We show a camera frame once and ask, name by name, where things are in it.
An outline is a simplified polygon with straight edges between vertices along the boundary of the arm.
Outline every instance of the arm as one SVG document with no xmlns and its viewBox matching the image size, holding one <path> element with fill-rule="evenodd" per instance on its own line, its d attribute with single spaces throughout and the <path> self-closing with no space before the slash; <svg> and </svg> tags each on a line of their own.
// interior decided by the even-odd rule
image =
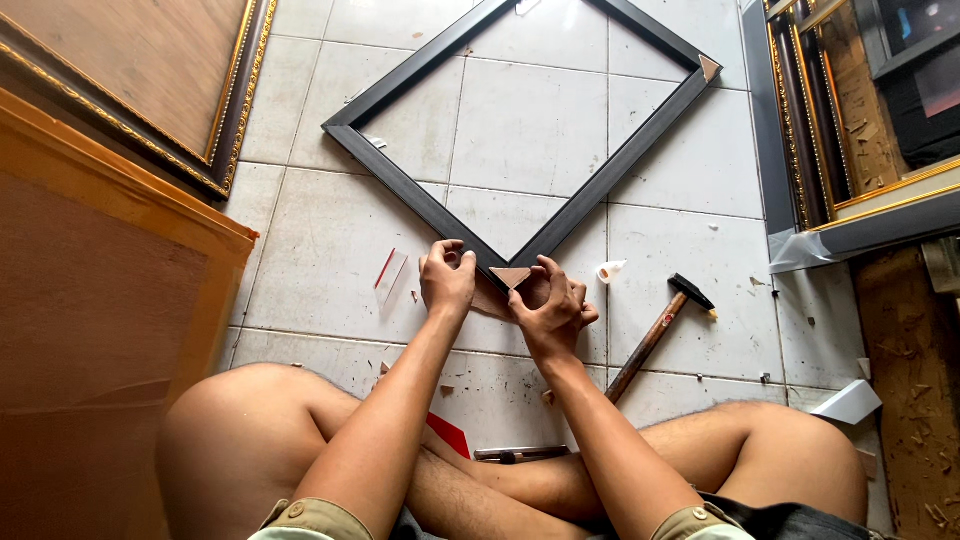
<svg viewBox="0 0 960 540">
<path fill-rule="evenodd" d="M 324 499 L 348 510 L 374 538 L 386 538 L 413 476 L 427 410 L 473 298 L 476 255 L 460 240 L 437 242 L 420 259 L 428 315 L 371 395 L 330 440 L 300 482 L 294 500 Z"/>
<path fill-rule="evenodd" d="M 593 306 L 584 303 L 587 287 L 569 281 L 550 258 L 538 261 L 542 266 L 533 270 L 550 280 L 550 300 L 532 311 L 511 291 L 511 310 L 564 409 L 617 534 L 650 538 L 674 512 L 704 501 L 593 385 L 574 355 L 580 329 L 597 318 Z"/>
</svg>

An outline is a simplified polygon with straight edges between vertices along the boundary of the forearm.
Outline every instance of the forearm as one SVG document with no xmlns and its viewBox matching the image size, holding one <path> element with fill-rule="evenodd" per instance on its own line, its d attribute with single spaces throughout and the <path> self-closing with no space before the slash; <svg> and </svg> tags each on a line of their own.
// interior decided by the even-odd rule
<svg viewBox="0 0 960 540">
<path fill-rule="evenodd" d="M 703 500 L 637 433 L 576 358 L 539 362 L 557 395 L 607 514 L 621 537 L 649 538 Z"/>
<path fill-rule="evenodd" d="M 384 538 L 413 475 L 427 411 L 464 314 L 436 310 L 388 377 L 350 416 L 297 488 L 349 510 Z"/>
</svg>

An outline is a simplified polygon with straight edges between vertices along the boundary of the person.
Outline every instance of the person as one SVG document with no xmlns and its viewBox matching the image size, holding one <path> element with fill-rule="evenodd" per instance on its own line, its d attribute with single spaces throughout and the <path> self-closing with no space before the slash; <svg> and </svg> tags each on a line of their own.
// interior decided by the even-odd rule
<svg viewBox="0 0 960 540">
<path fill-rule="evenodd" d="M 156 452 L 171 537 L 871 537 L 856 450 L 819 419 L 732 402 L 636 431 L 574 355 L 598 318 L 587 288 L 546 257 L 532 272 L 550 282 L 547 303 L 531 310 L 510 291 L 510 308 L 580 452 L 459 456 L 425 420 L 474 292 L 476 257 L 456 264 L 462 248 L 437 242 L 420 260 L 426 320 L 366 400 L 268 363 L 187 391 Z"/>
</svg>

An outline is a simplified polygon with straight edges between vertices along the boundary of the white tile floor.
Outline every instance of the white tile floor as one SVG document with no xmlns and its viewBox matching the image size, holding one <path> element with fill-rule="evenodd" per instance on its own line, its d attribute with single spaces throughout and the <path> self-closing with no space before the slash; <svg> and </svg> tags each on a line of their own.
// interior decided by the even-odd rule
<svg viewBox="0 0 960 540">
<path fill-rule="evenodd" d="M 859 319 L 845 265 L 767 274 L 737 1 L 632 1 L 725 68 L 554 254 L 601 313 L 579 356 L 605 387 L 671 297 L 666 278 L 680 272 L 720 319 L 685 309 L 621 401 L 628 418 L 646 426 L 744 399 L 810 408 L 860 377 Z M 416 333 L 425 312 L 409 294 L 413 261 L 437 236 L 321 124 L 471 3 L 279 0 L 243 163 L 222 206 L 262 234 L 225 368 L 298 361 L 362 397 L 380 362 Z M 508 258 L 684 75 L 582 0 L 542 0 L 523 17 L 509 12 L 363 131 Z M 372 286 L 394 248 L 411 259 L 381 312 Z M 605 287 L 593 270 L 617 258 L 630 262 Z M 515 326 L 472 313 L 455 349 L 444 383 L 457 390 L 438 394 L 433 410 L 471 449 L 575 445 L 559 411 L 540 401 L 545 384 Z M 760 384 L 761 372 L 772 381 Z M 872 426 L 851 437 L 876 452 Z M 871 524 L 889 530 L 885 484 L 871 489 Z"/>
</svg>

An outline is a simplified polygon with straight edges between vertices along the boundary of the hammer head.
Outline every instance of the hammer head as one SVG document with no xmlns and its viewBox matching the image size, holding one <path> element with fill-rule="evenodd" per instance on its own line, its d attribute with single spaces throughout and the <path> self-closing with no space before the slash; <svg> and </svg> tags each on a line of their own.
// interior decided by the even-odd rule
<svg viewBox="0 0 960 540">
<path fill-rule="evenodd" d="M 707 300 L 707 297 L 704 296 L 704 293 L 700 292 L 700 289 L 697 287 L 697 285 L 691 283 L 687 278 L 681 276 L 680 274 L 674 274 L 673 276 L 670 276 L 670 279 L 666 282 L 670 283 L 678 291 L 685 294 L 686 298 L 703 306 L 703 308 L 707 311 L 711 311 L 715 308 L 713 302 Z"/>
</svg>

